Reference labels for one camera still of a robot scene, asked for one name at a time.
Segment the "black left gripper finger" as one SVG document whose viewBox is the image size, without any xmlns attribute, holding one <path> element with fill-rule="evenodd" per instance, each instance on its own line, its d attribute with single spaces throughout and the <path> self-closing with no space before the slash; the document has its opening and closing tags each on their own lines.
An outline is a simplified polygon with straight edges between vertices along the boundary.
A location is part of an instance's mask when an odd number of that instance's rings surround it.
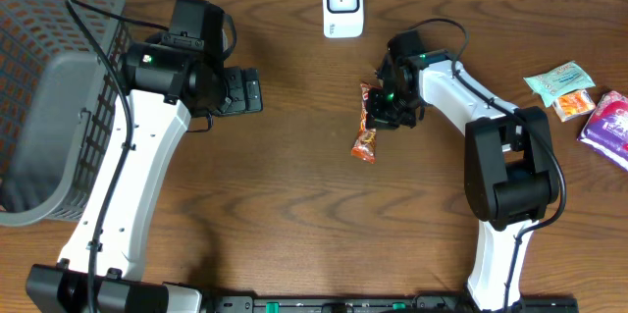
<svg viewBox="0 0 628 313">
<path fill-rule="evenodd" d="M 239 67 L 227 68 L 225 74 L 229 90 L 228 97 L 231 100 L 226 114 L 241 114 L 245 110 L 244 82 L 241 69 Z"/>
<path fill-rule="evenodd" d="M 246 69 L 243 71 L 246 111 L 261 112 L 263 101 L 259 82 L 259 72 L 257 69 Z"/>
</svg>

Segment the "orange brown candy bar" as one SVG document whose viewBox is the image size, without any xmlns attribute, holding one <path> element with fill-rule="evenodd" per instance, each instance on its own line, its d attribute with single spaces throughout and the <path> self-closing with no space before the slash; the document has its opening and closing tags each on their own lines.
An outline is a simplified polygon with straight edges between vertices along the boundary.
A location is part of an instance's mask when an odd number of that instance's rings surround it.
<svg viewBox="0 0 628 313">
<path fill-rule="evenodd" d="M 369 92 L 374 88 L 367 82 L 360 83 L 361 88 L 361 116 L 360 127 L 351 148 L 351 155 L 362 161 L 374 164 L 376 162 L 377 129 L 367 111 Z"/>
</svg>

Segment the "teal wet wipes pack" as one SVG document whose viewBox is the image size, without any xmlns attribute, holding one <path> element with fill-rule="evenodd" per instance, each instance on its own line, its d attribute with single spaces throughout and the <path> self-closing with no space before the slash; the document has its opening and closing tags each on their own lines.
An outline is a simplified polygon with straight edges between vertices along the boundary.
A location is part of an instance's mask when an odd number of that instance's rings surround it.
<svg viewBox="0 0 628 313">
<path fill-rule="evenodd" d="M 545 107 L 549 107 L 558 97 L 574 90 L 595 86 L 592 78 L 574 61 L 547 73 L 524 78 L 524 81 L 541 97 Z"/>
</svg>

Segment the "orange white tissue pack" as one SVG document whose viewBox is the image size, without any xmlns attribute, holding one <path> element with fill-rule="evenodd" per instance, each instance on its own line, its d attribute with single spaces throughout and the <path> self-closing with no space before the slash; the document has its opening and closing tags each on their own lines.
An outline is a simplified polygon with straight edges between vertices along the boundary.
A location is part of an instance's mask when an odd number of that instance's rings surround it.
<svg viewBox="0 0 628 313">
<path fill-rule="evenodd" d="M 579 89 L 558 97 L 552 106 L 562 122 L 587 115 L 596 109 L 596 104 L 586 89 Z"/>
</svg>

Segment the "purple Carefree pad pack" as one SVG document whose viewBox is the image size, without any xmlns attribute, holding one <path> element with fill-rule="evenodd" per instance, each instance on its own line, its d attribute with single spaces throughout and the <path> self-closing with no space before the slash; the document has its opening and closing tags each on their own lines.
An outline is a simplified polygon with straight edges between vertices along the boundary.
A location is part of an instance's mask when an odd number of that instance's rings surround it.
<svg viewBox="0 0 628 313">
<path fill-rule="evenodd" d="M 614 90 L 606 93 L 578 140 L 627 170 L 627 97 Z"/>
</svg>

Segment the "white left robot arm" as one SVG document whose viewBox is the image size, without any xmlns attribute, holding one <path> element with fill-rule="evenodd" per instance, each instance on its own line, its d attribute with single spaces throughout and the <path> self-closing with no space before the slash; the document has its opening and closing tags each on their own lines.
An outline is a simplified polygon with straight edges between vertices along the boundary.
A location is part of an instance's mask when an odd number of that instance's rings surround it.
<svg viewBox="0 0 628 313">
<path fill-rule="evenodd" d="M 227 67 L 233 18 L 205 0 L 177 0 L 170 23 L 132 44 L 110 74 L 113 130 L 89 201 L 53 266 L 34 265 L 26 293 L 43 312 L 207 312 L 201 290 L 147 284 L 146 245 L 172 156 L 194 118 L 260 112 L 255 69 Z"/>
</svg>

